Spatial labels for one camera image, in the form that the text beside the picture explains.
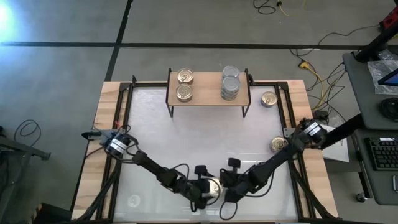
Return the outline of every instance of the monitor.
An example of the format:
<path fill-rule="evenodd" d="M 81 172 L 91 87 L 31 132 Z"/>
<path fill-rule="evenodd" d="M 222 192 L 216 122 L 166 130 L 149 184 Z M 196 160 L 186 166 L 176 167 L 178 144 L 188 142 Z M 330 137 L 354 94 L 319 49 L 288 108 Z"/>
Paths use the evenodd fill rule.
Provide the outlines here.
<path fill-rule="evenodd" d="M 398 86 L 398 68 L 378 81 L 379 85 Z"/>

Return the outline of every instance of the tin can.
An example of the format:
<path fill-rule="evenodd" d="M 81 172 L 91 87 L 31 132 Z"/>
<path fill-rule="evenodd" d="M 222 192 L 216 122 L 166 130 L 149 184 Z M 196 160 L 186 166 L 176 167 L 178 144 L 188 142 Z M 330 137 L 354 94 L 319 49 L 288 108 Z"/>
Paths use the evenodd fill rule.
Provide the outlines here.
<path fill-rule="evenodd" d="M 238 94 L 230 95 L 230 94 L 226 94 L 226 93 L 224 93 L 224 92 L 221 91 L 221 97 L 222 97 L 224 100 L 228 100 L 228 101 L 235 100 L 235 98 L 236 98 L 237 95 L 238 95 Z"/>
<path fill-rule="evenodd" d="M 189 102 L 192 99 L 192 87 L 188 84 L 181 84 L 176 89 L 177 99 L 183 103 Z"/>
<path fill-rule="evenodd" d="M 271 91 L 265 92 L 260 99 L 261 104 L 268 108 L 270 108 L 271 106 L 274 106 L 277 101 L 278 101 L 278 98 L 276 97 L 275 93 L 273 93 Z"/>
<path fill-rule="evenodd" d="M 271 152 L 277 153 L 283 150 L 287 146 L 287 141 L 285 138 L 276 137 L 271 142 Z"/>
<path fill-rule="evenodd" d="M 193 71 L 189 68 L 181 68 L 177 72 L 178 82 L 181 84 L 192 84 L 193 83 Z"/>
<path fill-rule="evenodd" d="M 222 79 L 224 79 L 226 77 L 230 77 L 230 76 L 239 78 L 240 73 L 241 72 L 239 71 L 238 68 L 236 68 L 235 66 L 228 65 L 228 66 L 225 66 L 225 68 L 223 69 Z"/>
<path fill-rule="evenodd" d="M 238 95 L 241 82 L 236 77 L 226 77 L 221 84 L 221 97 L 224 100 L 234 100 Z"/>

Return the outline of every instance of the concrete floor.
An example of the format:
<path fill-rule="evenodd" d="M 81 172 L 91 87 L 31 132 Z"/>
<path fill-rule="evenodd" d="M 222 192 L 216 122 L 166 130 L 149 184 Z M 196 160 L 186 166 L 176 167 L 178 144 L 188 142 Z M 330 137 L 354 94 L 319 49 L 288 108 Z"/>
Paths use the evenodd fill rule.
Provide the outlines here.
<path fill-rule="evenodd" d="M 0 41 L 115 42 L 127 0 L 0 0 Z M 123 42 L 193 42 L 247 44 L 317 44 L 329 32 L 347 33 L 377 24 L 393 9 L 392 0 L 284 0 L 286 17 L 277 10 L 264 16 L 249 0 L 135 0 Z M 349 37 L 328 37 L 323 44 L 363 45 L 378 35 L 370 28 Z M 42 128 L 37 148 L 51 160 L 32 159 L 17 191 L 9 218 L 29 217 L 40 202 L 70 209 L 87 142 L 80 136 L 92 125 L 112 47 L 1 47 L 0 124 L 12 136 L 20 122 L 35 119 Z M 314 50 L 305 57 L 323 77 L 349 50 Z M 303 79 L 288 50 L 121 48 L 112 80 L 165 80 L 167 69 L 248 68 L 255 79 Z M 359 110 L 348 77 L 333 105 L 346 119 Z M 318 96 L 319 88 L 311 95 Z M 316 100 L 311 98 L 312 105 Z M 353 201 L 361 191 L 353 173 L 330 173 L 337 209 L 347 220 L 394 223 L 398 207 L 369 200 Z"/>

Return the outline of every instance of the keyboard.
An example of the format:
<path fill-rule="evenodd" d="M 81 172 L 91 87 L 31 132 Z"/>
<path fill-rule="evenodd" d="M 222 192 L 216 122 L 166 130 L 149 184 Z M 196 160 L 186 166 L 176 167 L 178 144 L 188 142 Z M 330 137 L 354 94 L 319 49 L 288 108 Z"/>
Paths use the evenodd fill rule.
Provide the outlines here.
<path fill-rule="evenodd" d="M 398 170 L 398 138 L 366 138 L 365 143 L 374 170 Z"/>

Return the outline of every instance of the wooden board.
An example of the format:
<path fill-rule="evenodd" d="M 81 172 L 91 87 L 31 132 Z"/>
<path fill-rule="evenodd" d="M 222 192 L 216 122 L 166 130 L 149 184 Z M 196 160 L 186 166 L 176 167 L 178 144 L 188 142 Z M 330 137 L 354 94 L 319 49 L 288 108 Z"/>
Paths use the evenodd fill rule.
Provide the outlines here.
<path fill-rule="evenodd" d="M 276 80 L 264 80 L 262 82 L 274 82 Z M 303 118 L 312 118 L 310 103 L 308 102 L 307 92 L 303 80 L 278 80 L 288 82 L 290 99 L 292 100 L 293 111 L 296 123 L 298 124 Z M 97 128 L 110 129 L 112 126 L 114 111 L 116 107 L 116 100 L 118 98 L 120 82 L 104 82 L 101 98 L 99 100 L 97 114 L 95 118 L 95 125 Z M 288 126 L 290 125 L 289 116 L 287 114 L 286 102 L 283 95 L 282 104 L 285 111 L 285 118 Z M 124 111 L 126 104 L 122 104 L 122 111 Z M 97 142 L 89 144 L 88 153 L 98 145 Z M 307 149 L 304 152 L 304 162 L 307 170 L 308 181 L 310 188 L 319 201 L 325 208 L 334 216 L 338 216 L 335 205 L 335 200 L 330 188 L 328 174 L 326 172 L 325 162 L 323 160 L 322 152 L 316 149 Z M 100 190 L 103 167 L 106 156 L 103 151 L 91 155 L 87 158 L 83 173 L 81 176 L 80 187 L 75 202 L 75 209 L 73 211 L 73 218 L 78 218 L 87 209 L 90 203 Z M 308 210 L 306 209 L 305 196 L 300 191 L 300 199 L 304 209 L 304 215 L 308 217 Z M 108 203 L 106 203 L 104 214 L 108 211 Z"/>
<path fill-rule="evenodd" d="M 239 75 L 241 88 L 234 100 L 228 101 L 221 97 L 221 72 L 194 72 L 192 99 L 182 103 L 176 97 L 179 86 L 177 72 L 170 74 L 169 106 L 247 106 L 249 104 L 248 80 L 245 73 Z"/>

